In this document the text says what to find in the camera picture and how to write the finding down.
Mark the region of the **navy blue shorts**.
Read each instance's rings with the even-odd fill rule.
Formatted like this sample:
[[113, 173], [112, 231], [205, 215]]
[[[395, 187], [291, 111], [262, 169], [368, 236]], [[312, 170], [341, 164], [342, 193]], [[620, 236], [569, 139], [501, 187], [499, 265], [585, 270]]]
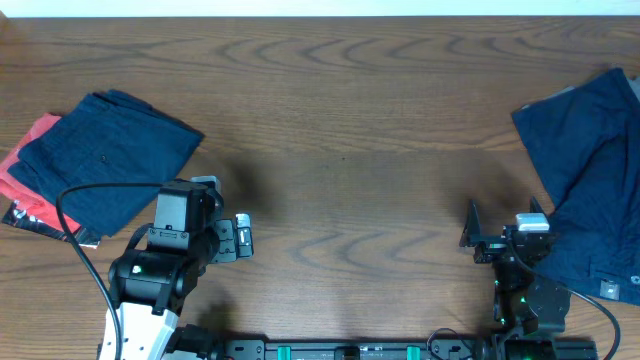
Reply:
[[18, 153], [9, 174], [64, 213], [112, 236], [177, 177], [203, 134], [125, 92], [91, 93]]

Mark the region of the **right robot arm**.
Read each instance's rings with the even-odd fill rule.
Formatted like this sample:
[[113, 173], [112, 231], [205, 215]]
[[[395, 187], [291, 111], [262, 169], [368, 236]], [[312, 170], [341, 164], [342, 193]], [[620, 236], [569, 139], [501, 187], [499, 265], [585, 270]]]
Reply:
[[533, 266], [551, 253], [555, 235], [536, 199], [516, 223], [499, 235], [481, 230], [474, 201], [468, 203], [459, 245], [474, 250], [477, 264], [492, 266], [493, 317], [501, 329], [478, 339], [474, 359], [556, 359], [553, 336], [565, 330], [570, 294], [533, 272]]

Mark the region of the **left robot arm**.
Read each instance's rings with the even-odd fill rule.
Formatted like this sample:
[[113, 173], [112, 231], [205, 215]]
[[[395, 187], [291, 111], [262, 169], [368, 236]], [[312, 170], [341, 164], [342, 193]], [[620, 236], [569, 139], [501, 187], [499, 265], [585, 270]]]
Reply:
[[200, 231], [138, 228], [109, 270], [105, 332], [98, 360], [224, 359], [218, 336], [178, 325], [186, 297], [210, 264], [254, 254], [247, 214], [216, 220]]

